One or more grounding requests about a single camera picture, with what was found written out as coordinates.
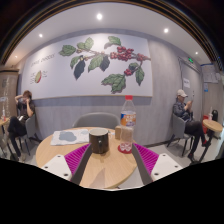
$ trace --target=dark clothing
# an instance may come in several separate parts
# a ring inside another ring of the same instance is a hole
[[[30,109],[33,111],[33,113],[35,113],[35,107],[34,107],[34,104],[32,101],[29,103],[29,106],[30,106]],[[29,116],[27,114],[27,105],[23,104],[21,102],[18,102],[17,108],[20,110],[20,116],[23,116],[23,118],[20,122],[25,124],[26,120],[29,118]]]
[[[173,105],[173,113],[177,115],[178,117],[182,118],[186,122],[184,132],[186,134],[193,135],[195,137],[194,143],[190,152],[193,154],[197,149],[200,138],[202,143],[205,141],[205,135],[203,132],[201,122],[193,120],[193,112],[190,113],[188,110],[185,110],[184,109],[185,105],[186,104],[177,101]]]
[[[12,142],[12,145],[16,151],[16,154],[18,157],[21,156],[21,152],[16,144],[16,137],[18,136],[23,136],[26,134],[26,127],[25,124],[21,123],[17,117],[11,117],[10,118],[10,123],[8,127],[8,132],[9,132],[9,138]]]
[[[201,141],[204,142],[205,141],[205,135],[203,132],[203,128],[201,125],[200,121],[191,121],[191,122],[187,122],[186,126],[185,126],[185,133],[189,134],[189,135],[193,135],[194,138],[194,143],[191,149],[190,153],[194,153],[198,147],[198,143],[199,140],[201,138]]]
[[[173,113],[182,118],[184,121],[192,121],[193,112],[190,113],[188,110],[185,110],[185,106],[185,103],[181,103],[177,100],[177,102],[173,105]]]
[[[31,102],[29,105],[30,105],[30,109],[33,111],[33,113],[35,113],[34,104]],[[27,105],[26,104],[18,102],[17,108],[20,110],[20,115],[23,116],[23,118],[21,121],[19,121],[17,117],[15,117],[15,116],[11,117],[9,127],[8,127],[8,132],[9,132],[9,138],[10,138],[12,145],[16,151],[16,154],[18,157],[20,157],[21,152],[17,146],[15,138],[26,134],[25,123],[26,123],[26,120],[29,118],[29,115],[27,113]]]

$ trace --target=man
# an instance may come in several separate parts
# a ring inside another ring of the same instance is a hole
[[[197,149],[200,138],[202,141],[202,147],[208,146],[209,143],[205,139],[201,122],[193,120],[193,111],[191,110],[193,101],[188,101],[187,104],[185,104],[185,97],[187,97],[187,94],[182,89],[179,89],[177,91],[176,103],[173,105],[173,113],[186,122],[184,132],[195,137],[191,152],[188,155],[188,158],[191,161],[195,161],[194,152]]]
[[[19,162],[24,163],[26,156],[24,153],[21,153],[17,144],[15,138],[17,136],[23,136],[26,134],[26,120],[31,117],[35,113],[35,107],[34,104],[31,102],[32,99],[32,93],[28,90],[24,91],[23,95],[19,95],[15,97],[17,108],[20,110],[20,118],[18,119],[15,116],[12,116],[10,118],[8,131],[6,131],[6,134],[4,136],[4,143],[7,144],[8,139],[11,140],[12,145],[16,151],[16,154],[19,158]]]

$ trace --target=wall mural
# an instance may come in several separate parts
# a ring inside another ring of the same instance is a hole
[[[29,56],[22,91],[33,99],[134,95],[152,97],[147,39],[91,34],[58,41]]]
[[[105,70],[110,65],[109,59],[114,60],[122,60],[127,62],[128,60],[135,59],[139,61],[139,63],[130,63],[128,68],[123,72],[123,74],[110,74],[104,80],[102,80],[103,85],[111,85],[111,92],[122,92],[122,90],[126,87],[126,78],[125,76],[130,76],[135,74],[136,82],[140,86],[143,79],[144,79],[144,71],[142,69],[142,64],[145,60],[151,60],[149,57],[144,56],[143,54],[135,54],[134,49],[126,48],[125,46],[121,45],[121,40],[118,37],[108,36],[109,42],[105,43],[104,49],[111,47],[113,45],[118,46],[117,52],[110,52],[106,54],[104,51],[98,52],[94,51],[92,48],[94,46],[94,40],[89,37],[85,43],[77,43],[77,49],[71,45],[64,45],[62,51],[59,52],[62,56],[70,56],[74,53],[82,54],[80,56],[76,56],[72,58],[70,62],[70,66],[74,69],[74,75],[76,80],[81,76],[81,74],[85,70],[86,63],[85,61],[91,60],[90,65],[88,66],[88,72],[94,70],[95,68],[99,67],[101,71],[105,72]],[[84,55],[86,52],[91,53],[91,56]]]

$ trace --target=wooden table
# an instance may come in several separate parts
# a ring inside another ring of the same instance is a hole
[[[9,122],[9,118],[6,118],[5,119],[5,121],[3,121],[2,119],[0,119],[0,126],[2,127],[2,133],[3,133],[3,135],[5,134],[5,130],[4,130],[4,125],[6,125],[7,123]],[[15,156],[15,154],[13,154],[12,153],[12,150],[11,150],[11,148],[10,148],[10,146],[9,146],[9,143],[7,143],[7,146],[8,146],[8,149],[9,149],[9,151],[10,151],[10,153],[11,153],[11,160],[14,160],[14,161],[18,161],[18,158],[17,158],[17,156]]]
[[[211,143],[211,141],[212,141],[212,138],[214,136],[214,132],[222,132],[222,129],[223,129],[221,124],[219,124],[218,122],[213,121],[213,120],[205,119],[205,120],[203,120],[203,125],[205,127],[207,127],[208,129],[212,130],[212,133],[211,133],[211,135],[209,137],[209,140],[208,140],[209,143]],[[199,159],[199,161],[192,162],[190,165],[201,163],[201,161],[203,160],[203,158],[204,158],[204,156],[205,156],[205,154],[206,154],[206,152],[209,148],[209,145],[210,145],[209,143],[208,143],[208,146],[205,147],[205,150],[204,150],[201,158]]]
[[[93,127],[84,127],[82,129],[92,129]],[[50,145],[53,135],[44,139],[37,148],[36,162],[38,167],[44,166],[57,154],[66,155],[69,152],[87,144],[74,144],[64,146]],[[117,147],[120,140],[115,139],[115,135],[109,137],[110,150],[104,154],[95,154],[89,158],[86,165],[80,186],[94,189],[112,189],[123,183],[133,173],[137,167],[132,153],[124,154],[118,151]]]

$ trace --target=bottle label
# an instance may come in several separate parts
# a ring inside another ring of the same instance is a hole
[[[136,114],[121,114],[121,125],[134,126],[136,124]]]

